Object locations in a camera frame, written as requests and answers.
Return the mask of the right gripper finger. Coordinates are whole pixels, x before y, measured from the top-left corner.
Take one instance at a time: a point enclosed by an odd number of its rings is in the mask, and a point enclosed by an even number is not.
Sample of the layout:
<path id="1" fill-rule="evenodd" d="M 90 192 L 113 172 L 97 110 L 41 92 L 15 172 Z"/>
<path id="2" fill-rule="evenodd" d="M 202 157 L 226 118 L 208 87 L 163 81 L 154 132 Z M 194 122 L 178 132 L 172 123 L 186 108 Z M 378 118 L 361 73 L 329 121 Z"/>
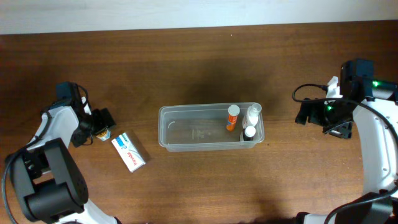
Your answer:
<path id="1" fill-rule="evenodd" d="M 306 123 L 320 125 L 319 111 L 319 103 L 301 103 L 295 122 L 302 125 Z"/>
<path id="2" fill-rule="evenodd" d="M 341 124 L 326 126 L 323 128 L 324 134 L 329 134 L 331 136 L 340 139 L 351 139 L 352 137 L 353 122 L 347 121 Z"/>

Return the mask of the small jar gold lid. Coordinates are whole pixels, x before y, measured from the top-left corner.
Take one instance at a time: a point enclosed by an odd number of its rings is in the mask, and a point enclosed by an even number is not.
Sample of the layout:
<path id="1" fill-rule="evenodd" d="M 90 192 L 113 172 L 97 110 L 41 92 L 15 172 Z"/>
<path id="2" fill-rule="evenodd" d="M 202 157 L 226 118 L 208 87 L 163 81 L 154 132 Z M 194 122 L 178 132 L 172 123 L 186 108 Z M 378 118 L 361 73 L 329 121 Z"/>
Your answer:
<path id="1" fill-rule="evenodd" d="M 101 141 L 106 141 L 111 137 L 111 131 L 109 129 L 105 129 L 101 133 L 97 134 L 96 137 Z"/>

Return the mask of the white Panadol medicine box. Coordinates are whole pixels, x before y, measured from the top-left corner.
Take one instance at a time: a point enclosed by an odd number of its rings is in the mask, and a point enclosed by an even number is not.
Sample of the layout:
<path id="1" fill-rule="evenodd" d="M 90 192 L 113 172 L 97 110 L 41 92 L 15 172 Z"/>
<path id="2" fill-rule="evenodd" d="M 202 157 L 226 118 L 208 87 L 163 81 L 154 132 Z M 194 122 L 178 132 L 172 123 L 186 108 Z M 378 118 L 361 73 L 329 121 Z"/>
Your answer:
<path id="1" fill-rule="evenodd" d="M 146 164 L 126 133 L 120 134 L 111 142 L 130 172 L 134 172 Z"/>

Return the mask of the white bottle clear cap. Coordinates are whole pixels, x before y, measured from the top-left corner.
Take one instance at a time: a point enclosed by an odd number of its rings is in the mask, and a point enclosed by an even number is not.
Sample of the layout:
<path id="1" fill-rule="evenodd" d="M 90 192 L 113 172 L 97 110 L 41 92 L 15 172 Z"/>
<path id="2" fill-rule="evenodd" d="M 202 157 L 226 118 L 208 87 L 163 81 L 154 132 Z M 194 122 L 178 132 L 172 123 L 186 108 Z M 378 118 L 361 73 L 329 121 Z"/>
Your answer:
<path id="1" fill-rule="evenodd" d="M 242 125 L 244 129 L 248 126 L 255 126 L 258 123 L 261 110 L 262 106 L 259 103 L 254 103 L 249 106 L 243 118 Z"/>

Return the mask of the black bottle white cap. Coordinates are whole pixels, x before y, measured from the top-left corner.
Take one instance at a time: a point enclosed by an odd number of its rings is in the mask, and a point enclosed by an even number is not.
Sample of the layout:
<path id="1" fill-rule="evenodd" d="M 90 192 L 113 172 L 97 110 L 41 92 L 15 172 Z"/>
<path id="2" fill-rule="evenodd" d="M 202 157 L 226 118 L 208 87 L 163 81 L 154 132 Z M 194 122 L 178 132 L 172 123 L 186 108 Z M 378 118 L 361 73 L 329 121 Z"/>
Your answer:
<path id="1" fill-rule="evenodd" d="M 244 128 L 240 134 L 240 141 L 252 141 L 256 134 L 256 128 L 254 126 L 247 126 Z"/>

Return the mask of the orange tube white cap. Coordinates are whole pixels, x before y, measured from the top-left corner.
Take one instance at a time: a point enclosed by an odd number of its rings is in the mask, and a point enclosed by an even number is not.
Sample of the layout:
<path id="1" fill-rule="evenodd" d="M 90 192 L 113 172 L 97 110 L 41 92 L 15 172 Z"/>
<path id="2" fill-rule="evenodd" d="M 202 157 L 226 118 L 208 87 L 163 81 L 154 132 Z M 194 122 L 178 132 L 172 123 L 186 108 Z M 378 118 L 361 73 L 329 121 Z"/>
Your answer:
<path id="1" fill-rule="evenodd" d="M 238 105 L 231 105 L 228 108 L 228 120 L 226 125 L 228 131 L 233 131 L 235 129 L 239 114 L 240 108 Z"/>

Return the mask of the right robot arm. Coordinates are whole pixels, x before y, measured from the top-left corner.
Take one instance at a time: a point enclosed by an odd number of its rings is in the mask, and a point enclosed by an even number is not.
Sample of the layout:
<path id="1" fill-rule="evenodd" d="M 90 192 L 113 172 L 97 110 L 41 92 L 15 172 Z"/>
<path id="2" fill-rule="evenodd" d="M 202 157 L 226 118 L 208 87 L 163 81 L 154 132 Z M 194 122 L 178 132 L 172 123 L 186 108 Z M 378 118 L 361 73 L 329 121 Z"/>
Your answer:
<path id="1" fill-rule="evenodd" d="M 397 223 L 397 84 L 374 77 L 372 60 L 342 64 L 339 77 L 321 89 L 324 98 L 300 100 L 298 124 L 312 123 L 324 134 L 361 141 L 363 194 L 327 215 L 300 212 L 294 223 Z"/>

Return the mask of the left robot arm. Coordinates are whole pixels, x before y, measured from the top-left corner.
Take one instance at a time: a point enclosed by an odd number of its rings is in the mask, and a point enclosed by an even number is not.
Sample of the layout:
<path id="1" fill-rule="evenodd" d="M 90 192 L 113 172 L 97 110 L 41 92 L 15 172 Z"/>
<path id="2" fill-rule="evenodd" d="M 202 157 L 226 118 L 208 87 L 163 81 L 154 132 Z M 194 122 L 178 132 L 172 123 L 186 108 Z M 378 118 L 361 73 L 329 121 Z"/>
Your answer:
<path id="1" fill-rule="evenodd" d="M 94 138 L 105 141 L 116 125 L 107 108 L 90 108 L 88 92 L 81 85 L 56 86 L 57 99 L 41 112 L 42 122 L 32 140 L 6 158 L 1 180 L 11 181 L 22 213 L 31 222 L 112 223 L 90 199 L 88 187 L 68 147 L 89 146 Z"/>

